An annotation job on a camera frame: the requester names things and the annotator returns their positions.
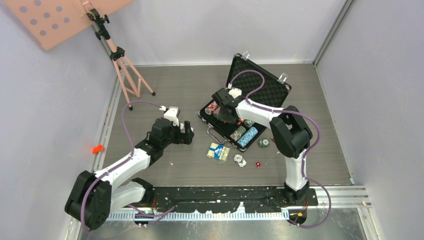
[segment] white wall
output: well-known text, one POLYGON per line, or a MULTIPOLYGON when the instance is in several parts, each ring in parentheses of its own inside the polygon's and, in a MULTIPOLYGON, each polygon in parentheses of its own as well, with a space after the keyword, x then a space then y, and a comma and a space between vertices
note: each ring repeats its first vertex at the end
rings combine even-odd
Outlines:
POLYGON ((0 233, 64 239, 64 206, 92 165, 114 71, 91 29, 45 52, 0 2, 0 233))
POLYGON ((358 0, 318 65, 386 239, 423 239, 424 1, 358 0))
POLYGON ((136 65, 312 62, 344 0, 135 0, 110 16, 136 65))

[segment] silver latch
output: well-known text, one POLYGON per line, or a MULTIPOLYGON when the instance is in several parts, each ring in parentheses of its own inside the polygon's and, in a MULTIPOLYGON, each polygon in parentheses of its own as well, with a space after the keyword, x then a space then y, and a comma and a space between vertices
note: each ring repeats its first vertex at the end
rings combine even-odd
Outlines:
POLYGON ((281 74, 281 76, 279 76, 279 78, 278 78, 278 81, 280 82, 280 83, 285 83, 286 82, 286 80, 287 80, 287 78, 288 78, 289 76, 287 75, 287 74, 285 74, 284 72, 281 74))
POLYGON ((244 53, 243 53, 243 56, 241 56, 241 58, 242 59, 244 59, 244 60, 247 60, 247 59, 249 59, 249 56, 250 56, 251 54, 250 54, 250 52, 248 52, 248 51, 245 51, 244 53))

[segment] panel hole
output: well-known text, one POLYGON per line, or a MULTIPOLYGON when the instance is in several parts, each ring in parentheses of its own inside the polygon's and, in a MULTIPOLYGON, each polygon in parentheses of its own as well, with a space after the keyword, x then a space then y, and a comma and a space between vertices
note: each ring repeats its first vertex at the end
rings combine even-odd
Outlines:
POLYGON ((23 14, 26 14, 28 12, 28 8, 26 6, 21 6, 19 8, 19 12, 21 12, 23 14))

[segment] poker chip case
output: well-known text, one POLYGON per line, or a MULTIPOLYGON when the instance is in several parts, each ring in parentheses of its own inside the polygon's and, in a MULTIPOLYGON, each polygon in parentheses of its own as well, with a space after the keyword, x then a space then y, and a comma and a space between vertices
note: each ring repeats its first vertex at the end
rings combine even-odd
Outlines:
MULTIPOLYGON (((239 72, 244 70, 256 70, 265 77, 265 84, 259 91, 253 93, 250 96, 250 99, 257 103, 264 104, 270 107, 281 107, 283 105, 284 100, 287 98, 290 90, 292 89, 292 86, 283 82, 275 75, 271 74, 270 72, 260 67, 253 61, 249 60, 248 57, 249 55, 246 55, 246 53, 244 55, 241 55, 240 53, 234 55, 232 59, 231 68, 228 73, 228 79, 226 81, 226 84, 222 87, 227 86, 231 79, 239 72)), ((246 72, 241 74, 234 80, 234 82, 232 83, 232 87, 241 89, 241 95, 245 97, 250 91, 259 87, 261 83, 262 78, 258 74, 254 72, 246 72)), ((198 112, 198 116, 204 123, 208 124, 219 135, 224 137, 227 142, 232 143, 233 147, 237 148, 241 152, 245 152, 252 145, 252 143, 254 143, 256 139, 265 131, 266 127, 258 123, 254 123, 251 127, 255 127, 258 133, 245 147, 242 147, 236 140, 230 137, 230 135, 237 128, 239 128, 236 123, 224 123, 223 121, 218 120, 213 114, 209 115, 205 112, 205 109, 213 102, 212 94, 214 94, 217 90, 218 89, 211 89, 211 100, 200 109, 200 111, 198 112)), ((250 127, 247 127, 244 122, 242 123, 242 126, 244 126, 247 130, 250 129, 250 127)))

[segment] pink perforated panel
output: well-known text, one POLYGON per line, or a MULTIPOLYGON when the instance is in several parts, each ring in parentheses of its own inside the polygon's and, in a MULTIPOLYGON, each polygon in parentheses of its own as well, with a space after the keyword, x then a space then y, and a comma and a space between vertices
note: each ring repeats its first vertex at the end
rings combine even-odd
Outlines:
POLYGON ((93 24, 86 13, 96 8, 103 16, 134 0, 4 0, 45 50, 93 24))

